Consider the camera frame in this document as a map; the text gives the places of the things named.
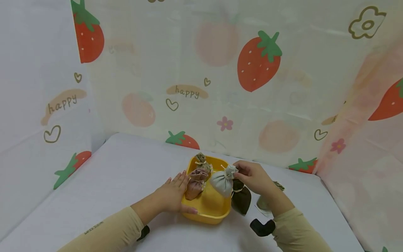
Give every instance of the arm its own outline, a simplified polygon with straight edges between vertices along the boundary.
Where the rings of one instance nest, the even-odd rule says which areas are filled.
[[[187,212],[197,210],[182,205],[189,176],[185,172],[173,180],[169,178],[154,193],[96,224],[58,252],[119,252],[141,236],[141,230],[161,212]]]
[[[274,240],[283,252],[331,252],[322,236],[273,183],[260,164],[238,161],[234,164],[241,180],[251,191],[262,195],[274,216]]]

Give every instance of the yellow plastic container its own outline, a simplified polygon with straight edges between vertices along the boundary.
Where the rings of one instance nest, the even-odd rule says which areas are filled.
[[[228,163],[222,159],[206,156],[206,160],[209,164],[213,165],[214,172],[223,171],[221,167],[227,167]],[[193,157],[188,165],[187,174],[196,169],[197,159]],[[218,224],[228,214],[231,208],[231,197],[224,198],[219,194],[210,184],[210,176],[208,177],[206,187],[204,191],[197,196],[194,200],[187,200],[185,196],[182,198],[182,204],[194,207],[198,210],[197,215],[191,215],[184,213],[183,215],[194,221],[199,221],[207,224]]]

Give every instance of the left hand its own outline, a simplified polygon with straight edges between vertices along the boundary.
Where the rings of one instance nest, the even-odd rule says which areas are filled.
[[[165,184],[153,193],[160,199],[164,212],[197,214],[197,209],[182,204],[182,197],[186,191],[188,182],[189,175],[186,175],[186,171],[183,171],[176,175],[174,179],[169,178]]]

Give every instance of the beige sleeve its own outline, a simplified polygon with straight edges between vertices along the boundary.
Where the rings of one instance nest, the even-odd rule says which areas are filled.
[[[332,252],[298,209],[294,208],[277,216],[274,222],[274,240],[283,252]]]
[[[143,228],[136,212],[126,207],[79,235],[58,252],[119,252],[140,238]]]

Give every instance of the finger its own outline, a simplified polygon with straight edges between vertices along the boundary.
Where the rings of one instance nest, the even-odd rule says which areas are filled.
[[[186,171],[183,171],[181,175],[179,176],[178,180],[175,181],[175,186],[180,187],[182,184],[183,180],[185,179],[186,176]]]
[[[192,215],[196,215],[198,213],[196,208],[189,207],[186,205],[181,206],[180,212],[185,212],[185,213],[192,214]]]
[[[250,162],[239,160],[234,163],[234,166],[239,170],[240,173],[248,176],[251,175]]]
[[[169,177],[169,179],[167,179],[167,181],[165,182],[165,184],[169,184],[171,182],[172,178]]]
[[[178,181],[179,177],[182,175],[182,173],[178,173],[178,175],[176,175],[176,177],[172,180],[171,183],[175,184],[176,181]]]
[[[242,173],[234,173],[234,178],[239,179],[244,184],[247,184],[249,181],[249,177]]]
[[[187,183],[189,183],[190,177],[189,175],[186,175],[183,182],[181,183],[181,185],[179,186],[179,189],[183,192],[186,191],[187,188]]]

